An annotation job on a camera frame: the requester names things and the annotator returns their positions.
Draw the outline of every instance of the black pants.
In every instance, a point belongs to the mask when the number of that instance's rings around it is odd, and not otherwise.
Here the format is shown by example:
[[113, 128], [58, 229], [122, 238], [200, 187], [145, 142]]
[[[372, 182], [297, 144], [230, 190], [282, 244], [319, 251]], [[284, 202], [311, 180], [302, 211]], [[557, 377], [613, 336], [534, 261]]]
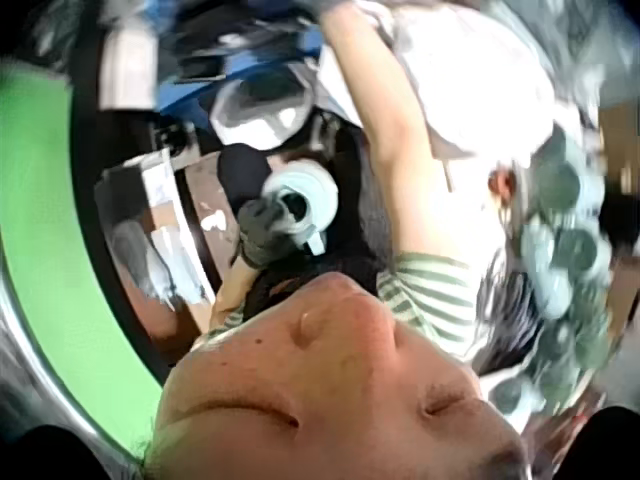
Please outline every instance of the black pants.
[[[338, 186], [338, 211], [327, 229], [327, 253], [372, 255], [382, 263], [391, 259], [389, 222], [381, 195], [358, 133], [339, 137], [341, 153], [328, 170]], [[247, 201], [259, 198], [271, 174], [264, 153], [248, 145], [225, 147], [218, 159], [218, 179], [234, 216]]]

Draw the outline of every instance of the gloved hand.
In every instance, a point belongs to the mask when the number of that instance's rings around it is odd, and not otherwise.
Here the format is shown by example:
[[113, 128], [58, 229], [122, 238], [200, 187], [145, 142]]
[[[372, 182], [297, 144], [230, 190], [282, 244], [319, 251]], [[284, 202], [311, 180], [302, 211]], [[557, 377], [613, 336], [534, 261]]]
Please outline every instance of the gloved hand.
[[251, 268], [262, 270], [297, 250], [291, 237], [275, 227], [289, 215], [274, 198], [260, 198], [245, 203], [238, 212], [240, 255]]
[[350, 1], [351, 0], [293, 0], [293, 3], [298, 5], [300, 8], [304, 8], [311, 12], [317, 18], [323, 13], [331, 10], [333, 7]]

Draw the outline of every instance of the gray glove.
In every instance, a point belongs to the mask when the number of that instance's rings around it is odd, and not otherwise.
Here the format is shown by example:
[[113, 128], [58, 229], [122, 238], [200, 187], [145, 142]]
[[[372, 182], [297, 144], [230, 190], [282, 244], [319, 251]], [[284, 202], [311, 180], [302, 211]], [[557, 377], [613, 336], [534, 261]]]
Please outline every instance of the gray glove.
[[240, 255], [251, 268], [262, 270], [297, 250], [291, 237], [276, 227], [288, 214], [274, 198], [245, 203], [238, 212]]
[[350, 1], [351, 0], [293, 0], [293, 3], [311, 12], [317, 18], [333, 7]]

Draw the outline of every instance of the green and white striped sleeve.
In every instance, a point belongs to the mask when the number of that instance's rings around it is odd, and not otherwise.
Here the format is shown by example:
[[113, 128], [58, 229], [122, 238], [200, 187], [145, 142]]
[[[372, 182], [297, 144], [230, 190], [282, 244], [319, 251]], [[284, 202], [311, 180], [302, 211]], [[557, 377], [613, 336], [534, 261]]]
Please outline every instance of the green and white striped sleeve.
[[396, 320], [442, 350], [467, 361], [476, 342], [476, 297], [480, 279], [460, 262], [421, 253], [396, 257], [393, 271], [378, 275], [378, 295]]

